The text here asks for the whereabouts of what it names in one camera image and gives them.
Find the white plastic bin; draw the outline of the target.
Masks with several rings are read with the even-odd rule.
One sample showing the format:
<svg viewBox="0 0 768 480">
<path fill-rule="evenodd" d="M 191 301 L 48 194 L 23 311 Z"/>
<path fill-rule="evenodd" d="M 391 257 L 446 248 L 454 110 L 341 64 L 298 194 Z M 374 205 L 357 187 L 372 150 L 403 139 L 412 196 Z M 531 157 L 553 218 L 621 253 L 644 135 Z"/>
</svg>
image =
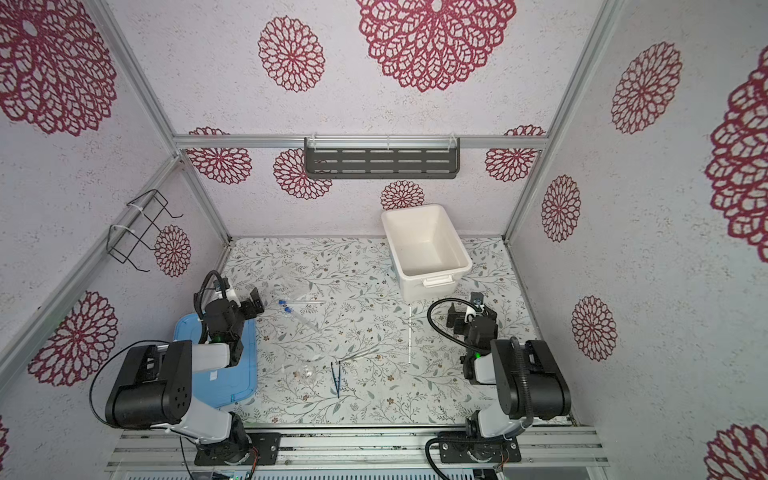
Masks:
<svg viewBox="0 0 768 480">
<path fill-rule="evenodd" d="M 403 300 L 451 296 L 473 262 L 443 206 L 388 210 L 381 214 Z"/>
</svg>

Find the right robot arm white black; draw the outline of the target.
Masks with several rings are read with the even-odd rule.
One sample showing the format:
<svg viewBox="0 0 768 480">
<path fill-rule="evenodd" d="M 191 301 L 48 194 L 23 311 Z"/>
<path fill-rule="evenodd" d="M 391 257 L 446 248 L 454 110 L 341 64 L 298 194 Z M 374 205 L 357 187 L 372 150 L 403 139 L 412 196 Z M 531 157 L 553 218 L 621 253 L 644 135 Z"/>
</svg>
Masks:
<svg viewBox="0 0 768 480">
<path fill-rule="evenodd" d="M 468 301 L 449 298 L 446 335 L 464 348 L 462 375 L 475 386 L 495 388 L 496 400 L 465 421 L 465 451 L 499 454 L 536 420 L 570 414 L 570 389 L 543 340 L 500 336 L 498 315 L 473 293 Z"/>
</svg>

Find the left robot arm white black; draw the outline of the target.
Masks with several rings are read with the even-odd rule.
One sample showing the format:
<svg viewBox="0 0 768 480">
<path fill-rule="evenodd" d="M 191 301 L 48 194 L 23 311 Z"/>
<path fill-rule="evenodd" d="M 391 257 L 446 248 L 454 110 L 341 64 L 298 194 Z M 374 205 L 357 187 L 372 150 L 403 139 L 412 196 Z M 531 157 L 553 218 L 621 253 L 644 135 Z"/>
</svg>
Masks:
<svg viewBox="0 0 768 480">
<path fill-rule="evenodd" d="M 228 290 L 196 309 L 205 341 L 129 347 L 106 401 L 105 423 L 174 433 L 195 445 L 201 464 L 256 461 L 256 443 L 231 407 L 256 392 L 255 319 L 264 310 L 257 289 L 243 300 Z"/>
</svg>

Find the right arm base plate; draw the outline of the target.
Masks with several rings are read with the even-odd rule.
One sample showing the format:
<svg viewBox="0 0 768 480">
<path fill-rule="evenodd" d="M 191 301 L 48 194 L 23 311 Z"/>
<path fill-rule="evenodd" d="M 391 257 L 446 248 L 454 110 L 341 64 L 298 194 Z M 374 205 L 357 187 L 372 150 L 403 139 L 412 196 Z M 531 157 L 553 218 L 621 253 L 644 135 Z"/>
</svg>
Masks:
<svg viewBox="0 0 768 480">
<path fill-rule="evenodd" d="M 440 461 L 446 464 L 518 463 L 522 459 L 516 439 L 472 439 L 451 431 L 439 432 L 437 438 Z"/>
</svg>

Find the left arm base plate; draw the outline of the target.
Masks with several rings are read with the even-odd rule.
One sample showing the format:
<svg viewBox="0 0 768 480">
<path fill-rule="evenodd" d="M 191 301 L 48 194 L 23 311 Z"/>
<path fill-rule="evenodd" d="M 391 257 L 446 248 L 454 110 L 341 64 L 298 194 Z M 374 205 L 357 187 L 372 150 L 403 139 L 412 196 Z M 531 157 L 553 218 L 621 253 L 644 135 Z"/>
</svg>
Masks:
<svg viewBox="0 0 768 480">
<path fill-rule="evenodd" d="M 251 432 L 247 440 L 225 440 L 197 446 L 195 466 L 271 466 L 277 462 L 280 433 Z"/>
</svg>

